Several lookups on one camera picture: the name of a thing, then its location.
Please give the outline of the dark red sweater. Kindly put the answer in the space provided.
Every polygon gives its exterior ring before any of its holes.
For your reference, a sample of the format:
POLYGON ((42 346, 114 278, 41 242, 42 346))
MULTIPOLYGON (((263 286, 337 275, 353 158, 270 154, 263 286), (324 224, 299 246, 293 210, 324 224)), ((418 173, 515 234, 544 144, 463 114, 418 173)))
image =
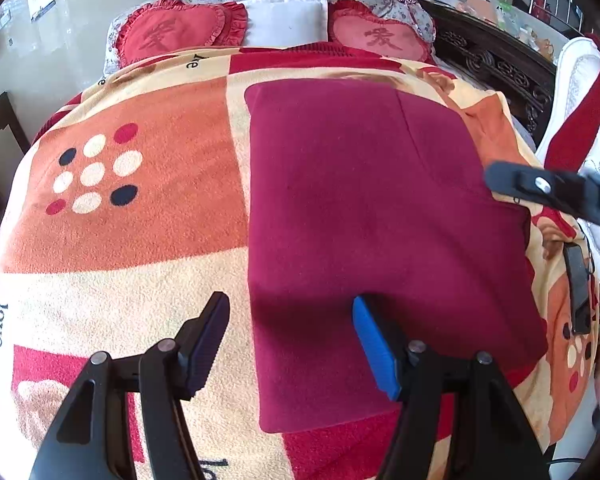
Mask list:
POLYGON ((496 200, 454 110, 376 82, 284 79, 245 93, 260 425, 385 413, 352 324, 366 296, 444 356, 490 352, 513 385, 546 352, 530 214, 496 200))

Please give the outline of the dark carved wooden bed frame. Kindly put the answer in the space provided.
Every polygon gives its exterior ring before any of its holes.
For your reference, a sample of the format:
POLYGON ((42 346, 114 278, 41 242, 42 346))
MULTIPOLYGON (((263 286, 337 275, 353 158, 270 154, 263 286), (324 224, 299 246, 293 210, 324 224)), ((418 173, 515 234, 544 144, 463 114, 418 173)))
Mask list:
POLYGON ((504 93, 514 117, 540 142, 552 111, 556 67, 495 26, 434 0, 417 0, 436 25, 440 60, 504 93))

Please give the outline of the right red heart pillow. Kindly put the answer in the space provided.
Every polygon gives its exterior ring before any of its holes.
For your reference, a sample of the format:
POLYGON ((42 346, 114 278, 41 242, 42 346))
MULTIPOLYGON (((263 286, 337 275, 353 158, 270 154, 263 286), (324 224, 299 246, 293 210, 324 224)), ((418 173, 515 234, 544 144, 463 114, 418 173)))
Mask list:
POLYGON ((328 36, 335 44, 387 58, 431 61, 430 45, 411 25, 378 18, 368 6, 356 0, 338 0, 329 5, 328 36))

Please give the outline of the white pillow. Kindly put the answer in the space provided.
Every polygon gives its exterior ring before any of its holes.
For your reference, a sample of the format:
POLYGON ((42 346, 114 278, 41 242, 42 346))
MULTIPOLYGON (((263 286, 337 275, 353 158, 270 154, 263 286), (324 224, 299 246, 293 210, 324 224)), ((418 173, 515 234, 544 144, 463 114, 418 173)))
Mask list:
POLYGON ((328 40, 328 0, 245 0, 244 47, 288 48, 328 40))

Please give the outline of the left red heart pillow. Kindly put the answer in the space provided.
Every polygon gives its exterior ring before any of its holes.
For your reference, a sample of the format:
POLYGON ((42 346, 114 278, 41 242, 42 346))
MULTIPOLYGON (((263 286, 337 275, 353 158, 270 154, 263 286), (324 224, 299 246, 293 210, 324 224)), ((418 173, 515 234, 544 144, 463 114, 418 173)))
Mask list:
POLYGON ((114 48, 125 67, 192 47, 239 47, 248 27, 243 3, 186 3, 156 0, 134 10, 118 32, 114 48))

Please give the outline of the black smartphone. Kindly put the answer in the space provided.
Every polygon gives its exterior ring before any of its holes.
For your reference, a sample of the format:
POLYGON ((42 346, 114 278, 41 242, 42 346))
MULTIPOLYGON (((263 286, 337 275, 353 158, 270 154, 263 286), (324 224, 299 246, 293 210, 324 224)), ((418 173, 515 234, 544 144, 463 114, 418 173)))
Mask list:
POLYGON ((575 335, 588 335, 592 325, 588 265, 585 263, 581 247, 577 244, 566 243, 562 254, 569 284, 572 332, 575 335))

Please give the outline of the red heart pillow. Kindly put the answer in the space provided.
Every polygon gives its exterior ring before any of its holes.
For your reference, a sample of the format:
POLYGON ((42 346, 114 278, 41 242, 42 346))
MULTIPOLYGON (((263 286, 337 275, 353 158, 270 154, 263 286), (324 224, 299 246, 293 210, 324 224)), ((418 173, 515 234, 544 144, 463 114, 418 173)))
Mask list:
POLYGON ((186 3, 156 0, 134 10, 118 32, 114 48, 125 67, 192 47, 239 47, 248 27, 243 3, 186 3))
POLYGON ((378 18, 368 6, 356 0, 338 0, 329 5, 328 36, 335 44, 387 58, 431 61, 430 45, 411 25, 378 18))

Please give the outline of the orange red patterned blanket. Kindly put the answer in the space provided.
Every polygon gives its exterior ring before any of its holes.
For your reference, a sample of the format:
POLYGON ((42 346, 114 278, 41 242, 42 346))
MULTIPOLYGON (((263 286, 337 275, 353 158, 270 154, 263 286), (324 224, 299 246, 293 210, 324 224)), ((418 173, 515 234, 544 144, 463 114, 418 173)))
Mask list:
MULTIPOLYGON (((534 165, 501 93, 442 68, 360 50, 192 49, 131 65, 71 100, 24 155, 0 229, 0 474, 24 479, 86 360, 172 336, 212 292, 230 324, 204 390, 184 405, 204 473, 217 479, 370 479, 398 416, 296 432, 260 425, 248 284, 246 90, 284 79, 388 84, 454 110, 482 169, 534 165)), ((575 335, 562 250, 576 220, 526 208, 531 291, 546 352, 512 385, 542 446, 565 433, 592 375, 597 330, 575 335)))

